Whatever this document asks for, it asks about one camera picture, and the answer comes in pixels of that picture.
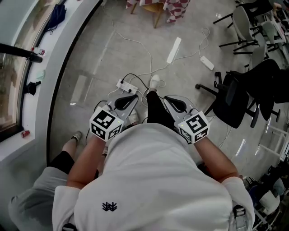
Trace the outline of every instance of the window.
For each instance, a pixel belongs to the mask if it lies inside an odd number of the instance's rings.
[[[60,2],[65,1],[0,1],[0,142],[23,130],[23,87],[31,64],[27,57],[32,58],[30,50],[39,44]]]

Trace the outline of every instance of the wooden chair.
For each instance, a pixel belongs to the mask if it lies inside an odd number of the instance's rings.
[[[132,6],[132,9],[131,9],[131,14],[133,14],[134,10],[135,10],[135,7],[136,7],[136,4],[135,3],[133,6]],[[153,3],[153,4],[149,4],[149,5],[143,5],[142,6],[144,9],[150,11],[150,12],[153,12],[153,13],[158,13],[158,16],[157,16],[157,20],[155,21],[155,24],[154,24],[154,28],[157,27],[158,25],[158,21],[162,15],[162,12],[164,12],[163,10],[163,3],[162,2],[157,2],[157,3]]]

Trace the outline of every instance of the backpack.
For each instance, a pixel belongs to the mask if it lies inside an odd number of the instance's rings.
[[[49,22],[47,24],[47,31],[50,31],[50,34],[53,33],[53,31],[56,30],[59,23],[63,22],[65,19],[66,14],[65,5],[63,4],[56,4],[52,13],[51,17],[49,19]]]

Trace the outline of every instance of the chair wheel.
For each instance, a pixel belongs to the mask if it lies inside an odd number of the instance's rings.
[[[276,117],[276,122],[278,122],[278,121],[279,121],[279,118],[280,118],[280,114],[281,114],[281,111],[280,111],[280,109],[279,109],[279,111],[278,111],[278,115],[277,115],[277,117]]]

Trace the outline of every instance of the shoe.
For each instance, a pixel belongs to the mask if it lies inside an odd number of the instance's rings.
[[[159,79],[159,76],[157,74],[155,74],[152,79],[150,80],[150,84],[149,84],[149,92],[151,90],[151,88],[153,89],[158,89],[159,84],[160,84],[161,80]]]
[[[137,115],[137,111],[134,109],[132,110],[131,114],[128,117],[131,124],[135,122],[139,122],[139,116]]]
[[[81,137],[82,137],[81,131],[77,131],[71,138],[76,139],[76,141],[79,142],[81,140]]]

